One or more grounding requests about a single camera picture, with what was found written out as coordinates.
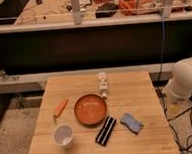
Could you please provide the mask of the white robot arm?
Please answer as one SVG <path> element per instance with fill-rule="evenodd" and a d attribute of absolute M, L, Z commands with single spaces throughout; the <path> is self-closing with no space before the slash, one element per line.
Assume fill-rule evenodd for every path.
<path fill-rule="evenodd" d="M 172 66 L 172 79 L 165 85 L 164 92 L 173 101 L 185 101 L 192 95 L 192 57 L 176 62 Z"/>

